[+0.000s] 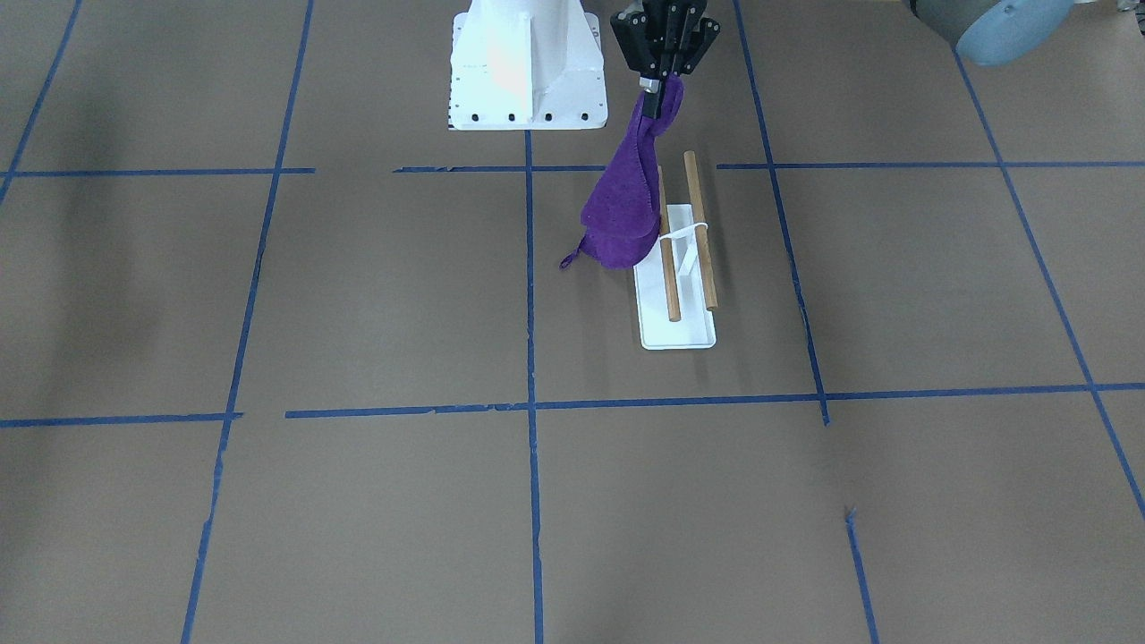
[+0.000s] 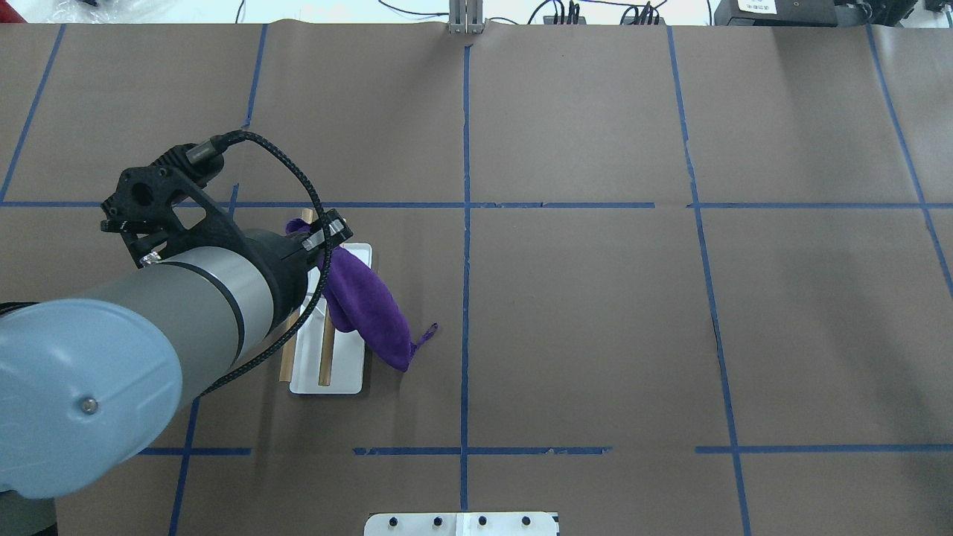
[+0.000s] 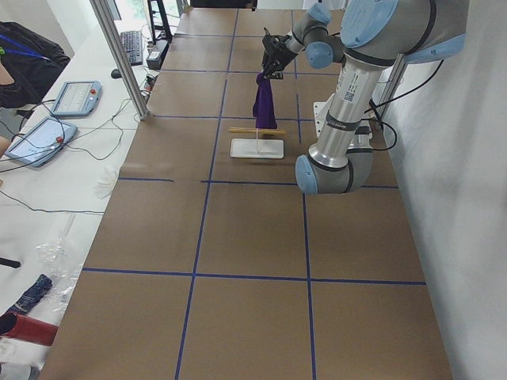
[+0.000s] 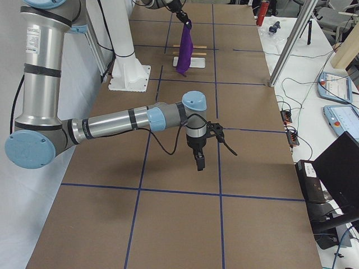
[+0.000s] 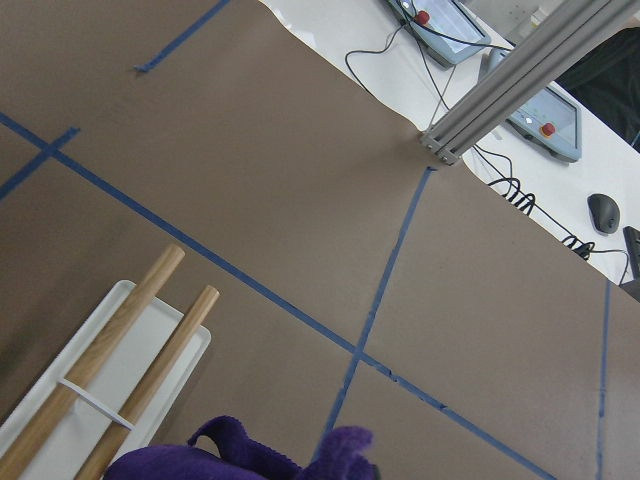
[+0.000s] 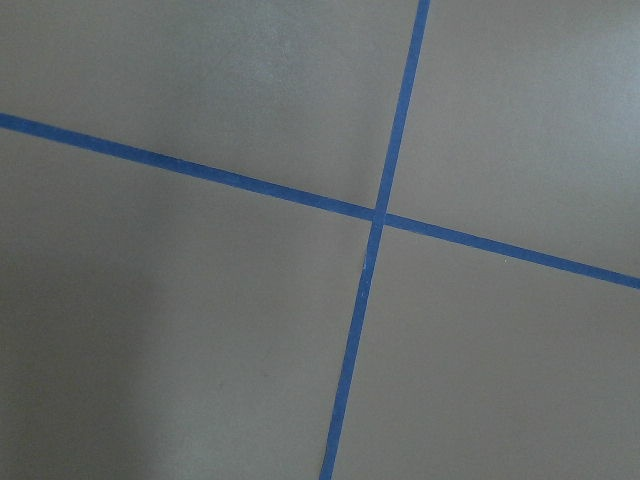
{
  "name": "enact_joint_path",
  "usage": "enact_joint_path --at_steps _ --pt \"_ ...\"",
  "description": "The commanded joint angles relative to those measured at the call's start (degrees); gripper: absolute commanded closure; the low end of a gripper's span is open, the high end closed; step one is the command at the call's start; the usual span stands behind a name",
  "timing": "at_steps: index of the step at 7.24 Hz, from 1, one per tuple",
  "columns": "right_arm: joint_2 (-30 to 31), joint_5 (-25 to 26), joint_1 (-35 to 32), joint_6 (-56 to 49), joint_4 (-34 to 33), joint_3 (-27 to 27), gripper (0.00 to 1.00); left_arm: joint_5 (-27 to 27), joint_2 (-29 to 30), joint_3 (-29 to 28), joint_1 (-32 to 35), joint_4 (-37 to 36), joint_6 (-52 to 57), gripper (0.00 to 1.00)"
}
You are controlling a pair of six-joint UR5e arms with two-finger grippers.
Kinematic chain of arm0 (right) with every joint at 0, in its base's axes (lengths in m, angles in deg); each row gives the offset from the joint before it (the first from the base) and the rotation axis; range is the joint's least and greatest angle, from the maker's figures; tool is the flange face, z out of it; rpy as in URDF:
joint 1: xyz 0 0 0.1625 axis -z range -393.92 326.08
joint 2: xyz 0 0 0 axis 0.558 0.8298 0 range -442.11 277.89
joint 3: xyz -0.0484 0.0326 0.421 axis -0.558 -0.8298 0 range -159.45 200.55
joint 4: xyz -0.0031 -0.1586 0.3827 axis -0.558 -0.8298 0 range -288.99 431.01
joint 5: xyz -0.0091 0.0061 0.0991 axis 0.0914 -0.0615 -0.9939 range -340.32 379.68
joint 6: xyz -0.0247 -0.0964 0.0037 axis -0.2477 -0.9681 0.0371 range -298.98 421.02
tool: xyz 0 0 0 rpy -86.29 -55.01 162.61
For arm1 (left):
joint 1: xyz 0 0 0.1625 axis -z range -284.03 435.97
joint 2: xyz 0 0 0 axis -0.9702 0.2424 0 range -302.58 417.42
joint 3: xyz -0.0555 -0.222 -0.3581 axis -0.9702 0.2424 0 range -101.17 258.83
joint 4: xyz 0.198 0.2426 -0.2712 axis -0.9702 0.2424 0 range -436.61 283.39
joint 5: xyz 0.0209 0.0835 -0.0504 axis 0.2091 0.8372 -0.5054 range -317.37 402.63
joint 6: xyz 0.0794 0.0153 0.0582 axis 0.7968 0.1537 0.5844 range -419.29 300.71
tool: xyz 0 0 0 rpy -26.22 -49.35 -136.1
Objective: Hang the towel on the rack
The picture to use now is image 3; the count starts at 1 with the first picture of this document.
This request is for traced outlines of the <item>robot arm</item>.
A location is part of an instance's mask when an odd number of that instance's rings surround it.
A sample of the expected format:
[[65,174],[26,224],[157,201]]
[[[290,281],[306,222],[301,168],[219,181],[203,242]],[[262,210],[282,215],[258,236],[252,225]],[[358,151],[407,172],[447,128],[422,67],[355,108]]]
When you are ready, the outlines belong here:
[[407,63],[428,63],[460,52],[468,10],[467,1],[354,1],[345,8],[339,36],[331,36],[330,11],[316,3],[288,34],[264,35],[266,78],[281,79],[301,51],[317,69],[341,64],[336,90],[318,114],[318,139],[296,160],[303,193],[352,192],[365,183],[372,148],[360,124],[380,75],[399,55]]

